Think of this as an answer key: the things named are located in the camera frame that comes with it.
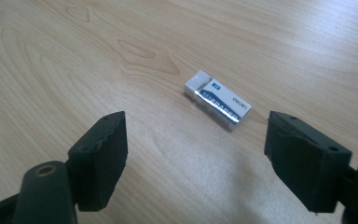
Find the eraser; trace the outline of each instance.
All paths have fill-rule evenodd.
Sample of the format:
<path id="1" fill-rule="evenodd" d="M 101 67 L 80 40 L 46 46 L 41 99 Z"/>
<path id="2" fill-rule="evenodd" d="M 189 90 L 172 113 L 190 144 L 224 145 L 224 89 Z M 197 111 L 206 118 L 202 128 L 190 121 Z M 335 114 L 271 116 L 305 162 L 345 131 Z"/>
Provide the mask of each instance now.
<path id="1" fill-rule="evenodd" d="M 234 92 L 204 71 L 189 79 L 186 94 L 212 113 L 224 126 L 234 130 L 252 108 Z"/>

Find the light wood surface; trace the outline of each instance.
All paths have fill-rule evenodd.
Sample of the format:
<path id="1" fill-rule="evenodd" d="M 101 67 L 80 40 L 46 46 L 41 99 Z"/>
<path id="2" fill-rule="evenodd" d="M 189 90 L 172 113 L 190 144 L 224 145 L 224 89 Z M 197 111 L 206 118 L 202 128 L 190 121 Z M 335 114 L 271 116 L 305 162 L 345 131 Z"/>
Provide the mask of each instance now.
<path id="1" fill-rule="evenodd" d="M 253 106 L 232 133 L 184 95 L 199 69 Z M 270 110 L 353 151 L 358 1 L 0 0 L 0 201 L 106 114 L 129 157 L 79 223 L 340 223 L 310 213 L 264 155 Z"/>

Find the wood grain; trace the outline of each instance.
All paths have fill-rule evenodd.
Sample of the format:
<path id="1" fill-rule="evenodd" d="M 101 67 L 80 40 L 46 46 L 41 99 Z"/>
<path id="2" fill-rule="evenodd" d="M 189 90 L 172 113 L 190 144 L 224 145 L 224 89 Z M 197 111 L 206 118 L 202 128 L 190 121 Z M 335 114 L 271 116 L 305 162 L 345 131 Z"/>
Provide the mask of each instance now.
<path id="1" fill-rule="evenodd" d="M 184 95 L 203 69 L 253 109 L 232 133 Z M 267 117 L 302 118 L 358 165 L 358 1 L 0 0 L 0 200 L 126 111 L 127 167 L 79 223 L 340 223 L 264 156 Z"/>

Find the white eraser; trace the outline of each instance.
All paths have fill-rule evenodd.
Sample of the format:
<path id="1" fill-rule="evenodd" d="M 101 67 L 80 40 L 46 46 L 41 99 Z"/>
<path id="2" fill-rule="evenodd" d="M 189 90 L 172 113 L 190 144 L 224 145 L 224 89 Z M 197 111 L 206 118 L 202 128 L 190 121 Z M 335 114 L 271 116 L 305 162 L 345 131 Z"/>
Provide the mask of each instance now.
<path id="1" fill-rule="evenodd" d="M 252 108 L 216 79 L 199 70 L 186 84 L 186 94 L 233 130 Z"/>

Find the wooden table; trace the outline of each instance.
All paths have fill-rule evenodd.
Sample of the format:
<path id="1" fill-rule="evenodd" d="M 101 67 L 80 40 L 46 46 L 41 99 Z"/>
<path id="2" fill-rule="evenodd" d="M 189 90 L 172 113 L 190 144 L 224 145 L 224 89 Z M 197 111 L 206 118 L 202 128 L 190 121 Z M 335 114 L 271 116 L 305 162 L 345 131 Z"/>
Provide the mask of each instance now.
<path id="1" fill-rule="evenodd" d="M 184 95 L 199 69 L 253 106 L 228 132 Z M 270 110 L 353 151 L 358 1 L 0 0 L 0 200 L 106 114 L 129 157 L 79 223 L 340 223 L 310 213 L 264 155 Z"/>

